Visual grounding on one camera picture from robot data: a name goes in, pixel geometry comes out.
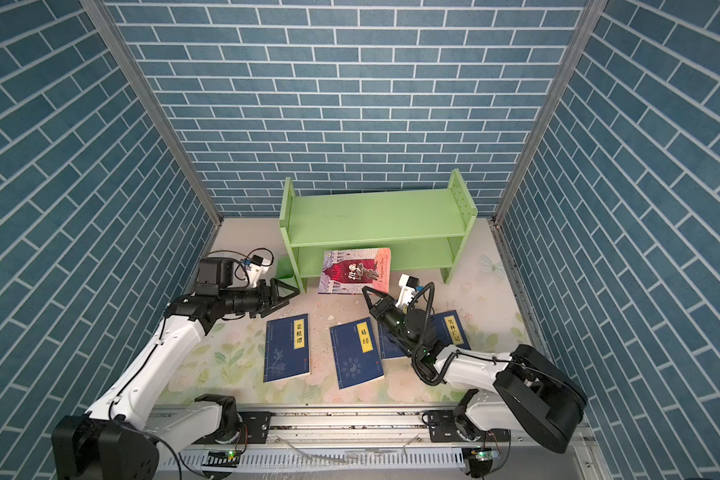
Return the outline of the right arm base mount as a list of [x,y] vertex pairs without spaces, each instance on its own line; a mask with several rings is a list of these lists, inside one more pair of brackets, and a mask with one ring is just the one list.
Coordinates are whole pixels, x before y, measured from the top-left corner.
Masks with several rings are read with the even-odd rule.
[[420,415],[420,420],[432,443],[504,444],[511,439],[509,430],[479,430],[472,426],[464,415],[455,415],[451,410],[425,410]]

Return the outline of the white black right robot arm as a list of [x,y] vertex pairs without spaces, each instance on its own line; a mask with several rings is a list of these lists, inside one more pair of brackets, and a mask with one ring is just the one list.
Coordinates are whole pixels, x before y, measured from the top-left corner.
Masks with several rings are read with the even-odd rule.
[[406,308],[387,293],[362,288],[371,317],[411,361],[420,381],[465,392],[451,417],[467,441],[491,430],[521,430],[538,445],[562,454],[583,420],[583,390],[534,347],[485,353],[446,345],[432,322],[435,285],[414,294]]

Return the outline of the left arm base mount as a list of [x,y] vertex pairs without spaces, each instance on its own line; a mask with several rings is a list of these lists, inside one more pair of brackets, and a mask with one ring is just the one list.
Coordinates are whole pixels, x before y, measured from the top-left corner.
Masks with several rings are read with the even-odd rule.
[[222,418],[221,425],[209,435],[193,442],[194,445],[238,446],[266,443],[273,413],[269,411],[242,411],[235,420]]

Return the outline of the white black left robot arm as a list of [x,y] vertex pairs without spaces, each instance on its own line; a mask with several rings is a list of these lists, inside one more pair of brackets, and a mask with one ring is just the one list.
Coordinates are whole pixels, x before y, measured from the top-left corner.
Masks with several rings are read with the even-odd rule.
[[202,394],[189,406],[154,413],[161,392],[185,358],[222,320],[255,318],[287,306],[298,287],[262,278],[253,264],[245,282],[234,285],[234,258],[204,258],[192,291],[173,300],[156,332],[114,384],[80,415],[63,417],[52,432],[60,479],[151,479],[159,465],[200,439],[219,444],[238,462],[248,444],[248,427],[234,397]]

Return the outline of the red pink illustrated book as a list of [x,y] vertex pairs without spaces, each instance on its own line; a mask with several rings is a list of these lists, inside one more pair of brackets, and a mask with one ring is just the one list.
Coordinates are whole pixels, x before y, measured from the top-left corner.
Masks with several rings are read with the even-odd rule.
[[387,293],[390,273],[390,248],[326,251],[318,293],[359,295],[364,287]]

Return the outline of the blue book yellow label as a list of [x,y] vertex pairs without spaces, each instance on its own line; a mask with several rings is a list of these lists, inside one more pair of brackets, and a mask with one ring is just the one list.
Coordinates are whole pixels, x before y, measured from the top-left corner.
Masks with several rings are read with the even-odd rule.
[[367,317],[329,329],[340,390],[384,376],[373,322]]

